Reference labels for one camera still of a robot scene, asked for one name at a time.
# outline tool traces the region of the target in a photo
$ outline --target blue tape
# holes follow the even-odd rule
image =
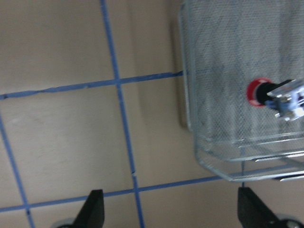
[[[165,188],[177,187],[177,186],[182,186],[182,185],[204,183],[204,182],[209,182],[209,181],[217,181],[217,180],[221,180],[221,179],[222,178],[219,176],[213,176],[213,177],[205,177],[205,178],[198,178],[198,179],[192,179],[192,180],[183,180],[183,181],[178,181],[178,182],[173,182],[173,183],[141,187],[141,188],[139,188],[139,191],[151,191],[151,190],[157,190],[157,189],[165,189]]]
[[[25,206],[14,206],[14,207],[7,207],[7,208],[0,208],[0,213],[2,212],[8,212],[8,211],[14,211],[14,210],[22,210],[26,209]]]
[[[181,75],[182,75],[182,71],[180,71],[178,73],[168,72],[168,73],[161,73],[161,74],[155,74],[155,75],[123,78],[123,79],[120,79],[120,84],[157,80],[157,79],[164,79],[164,78],[170,78],[170,77],[178,77]],[[116,84],[117,84],[117,80],[113,79],[113,80],[88,82],[88,83],[81,83],[81,84],[68,85],[68,86],[64,85],[64,86],[48,88],[48,89],[43,89],[43,90],[29,90],[29,91],[2,94],[2,95],[0,95],[0,100],[4,100],[7,98],[19,98],[19,97],[25,97],[25,96],[32,96],[32,95],[36,95],[36,94],[40,94],[40,93],[58,93],[58,92],[65,92],[65,91],[85,89],[85,88],[112,86],[112,85],[116,85]]]
[[[129,193],[132,193],[132,192],[133,192],[132,189],[107,192],[107,193],[104,193],[104,197],[125,195],[125,194],[129,194]],[[38,208],[38,207],[45,207],[45,206],[56,205],[56,204],[84,201],[86,199],[87,199],[87,196],[80,196],[80,197],[74,197],[74,198],[68,198],[68,199],[61,199],[61,200],[59,199],[59,200],[53,200],[53,201],[47,201],[47,202],[41,202],[41,203],[34,203],[34,204],[30,204],[30,207],[31,208]]]
[[[10,146],[10,143],[9,143],[9,140],[8,140],[8,137],[7,137],[7,134],[6,134],[1,116],[0,116],[0,131],[1,131],[1,136],[2,136],[2,139],[3,139],[5,149],[7,151],[7,155],[8,155],[8,158],[9,158],[10,165],[11,165],[11,167],[13,169],[13,172],[14,172],[14,176],[15,176],[15,179],[16,179],[16,182],[17,182],[17,186],[18,186],[18,189],[19,189],[19,192],[20,192],[20,195],[21,195],[22,203],[23,203],[23,206],[24,206],[24,208],[26,210],[26,213],[27,213],[27,218],[28,218],[29,225],[30,225],[31,228],[35,228],[34,221],[33,221],[33,218],[31,216],[30,210],[29,210],[30,207],[29,207],[29,204],[28,204],[28,199],[26,197],[26,194],[25,194],[25,191],[24,191],[24,188],[23,188],[21,177],[20,177],[17,165],[16,165],[16,161],[15,161],[15,158],[14,158],[14,155],[13,155],[13,152],[12,152],[12,149],[11,149],[11,146]]]
[[[106,7],[105,0],[100,0],[100,5],[101,5],[101,11],[102,11],[103,17],[104,17],[104,26],[105,26],[108,46],[109,46],[110,54],[111,54],[114,78],[116,80],[117,94],[118,94],[118,98],[119,98],[119,105],[120,105],[121,116],[122,116],[122,121],[123,121],[123,130],[124,130],[125,140],[126,140],[126,144],[127,144],[129,164],[130,164],[130,168],[131,168],[131,172],[132,172],[133,189],[134,189],[134,193],[135,193],[137,214],[138,214],[138,219],[140,222],[140,227],[144,228],[145,225],[144,225],[144,220],[143,220],[142,206],[141,206],[140,196],[139,196],[139,192],[138,192],[137,178],[135,176],[136,169],[135,169],[135,164],[134,164],[134,157],[133,157],[131,139],[130,139],[130,134],[129,134],[128,122],[127,122],[127,115],[126,115],[126,110],[125,110],[125,106],[124,106],[124,99],[123,99],[124,96],[123,96],[123,92],[122,92],[122,88],[121,88],[121,81],[120,81],[120,76],[119,76],[117,58],[116,58],[116,54],[115,54],[114,41],[113,41],[113,37],[112,37],[110,20],[109,20],[109,15],[108,15],[108,10]]]
[[[49,88],[44,90],[37,90],[37,91],[23,91],[23,92],[16,92],[16,93],[9,93],[0,95],[0,100],[4,100],[7,98],[17,98],[17,97],[25,97],[31,96],[39,93],[57,93],[57,92],[64,92],[70,90],[78,90],[78,89],[85,89],[85,88],[94,88],[100,86],[110,86],[115,85],[115,80],[107,80],[107,81],[98,81],[98,82],[89,82],[89,83],[81,83],[75,85],[64,85],[55,88]]]
[[[183,72],[180,71],[178,73],[161,73],[161,74],[155,74],[155,75],[122,78],[122,79],[120,79],[120,81],[122,84],[126,84],[126,83],[134,83],[134,82],[149,81],[149,80],[156,80],[156,79],[164,79],[164,78],[170,78],[170,77],[179,77],[182,75],[183,75]]]

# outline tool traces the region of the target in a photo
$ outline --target floor tile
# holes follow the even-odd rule
[[[7,99],[0,110],[30,203],[133,187],[114,86]]]
[[[211,181],[141,193],[147,228],[241,228],[238,184]]]
[[[24,210],[0,213],[1,228],[29,228],[29,222]]]
[[[2,140],[0,140],[0,183],[0,208],[22,205],[14,173]]]
[[[99,0],[3,1],[0,94],[113,78]]]
[[[138,218],[132,194],[106,197],[104,199],[104,228],[137,228]],[[71,224],[84,201],[34,208],[36,228],[56,228]]]
[[[279,218],[292,218],[304,223],[304,180],[263,180],[248,182],[246,186],[250,187]]]
[[[107,1],[121,77],[175,70],[172,37],[179,33],[170,19],[179,4],[178,0]]]
[[[140,186],[214,175],[198,165],[192,133],[180,125],[175,78],[123,90]]]

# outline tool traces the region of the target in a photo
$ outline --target black plastic part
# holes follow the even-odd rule
[[[295,220],[279,220],[250,188],[238,189],[237,212],[243,228],[304,228]]]
[[[275,84],[275,83],[269,83],[265,82],[261,84],[257,89],[256,89],[256,100],[260,103],[265,105],[265,101],[271,101],[273,100],[272,97],[268,96],[267,93],[270,91],[273,91],[274,89],[283,86],[292,80],[286,80],[280,84]]]
[[[86,199],[72,225],[58,228],[102,228],[105,219],[104,195],[102,190],[93,190]]]

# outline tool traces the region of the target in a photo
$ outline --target metal mesh basket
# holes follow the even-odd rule
[[[304,1],[186,0],[180,29],[199,163],[230,181],[304,173],[304,118],[246,99],[258,77],[303,78]]]

